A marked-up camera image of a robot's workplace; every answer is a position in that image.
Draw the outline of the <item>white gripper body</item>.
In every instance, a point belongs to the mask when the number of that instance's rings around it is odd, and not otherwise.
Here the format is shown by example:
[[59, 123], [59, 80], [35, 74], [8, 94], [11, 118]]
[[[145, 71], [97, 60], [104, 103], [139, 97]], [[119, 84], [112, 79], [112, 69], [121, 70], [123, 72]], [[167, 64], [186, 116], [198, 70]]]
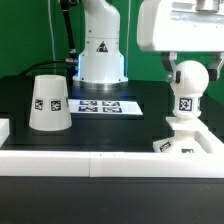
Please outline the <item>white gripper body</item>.
[[137, 43], [142, 51], [224, 51], [224, 0], [144, 0]]

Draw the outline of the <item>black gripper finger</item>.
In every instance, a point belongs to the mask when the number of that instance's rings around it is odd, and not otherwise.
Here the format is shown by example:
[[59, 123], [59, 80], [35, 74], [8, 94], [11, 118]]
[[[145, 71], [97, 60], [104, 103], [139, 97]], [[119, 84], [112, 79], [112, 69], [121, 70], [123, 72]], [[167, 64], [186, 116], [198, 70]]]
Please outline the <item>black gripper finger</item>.
[[214, 53], [212, 55], [211, 63], [207, 69], [210, 81], [215, 81], [220, 78], [220, 73], [223, 66], [224, 66], [224, 52]]
[[166, 71], [166, 80], [169, 83], [179, 83], [181, 72], [177, 69], [175, 61], [177, 60], [176, 52], [162, 52], [161, 62]]

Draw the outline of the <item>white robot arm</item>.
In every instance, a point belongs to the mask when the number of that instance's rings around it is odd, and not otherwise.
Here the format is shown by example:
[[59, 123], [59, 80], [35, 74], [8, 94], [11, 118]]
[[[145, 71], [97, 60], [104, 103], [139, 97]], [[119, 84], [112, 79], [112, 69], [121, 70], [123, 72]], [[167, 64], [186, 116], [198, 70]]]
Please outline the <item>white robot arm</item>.
[[[74, 82], [111, 89], [128, 81], [119, 51], [120, 15], [105, 0], [81, 0], [85, 13], [85, 47], [78, 56]], [[211, 52], [209, 78], [224, 65], [224, 0], [143, 0], [137, 20], [137, 44], [159, 52], [167, 81], [179, 80], [179, 52]]]

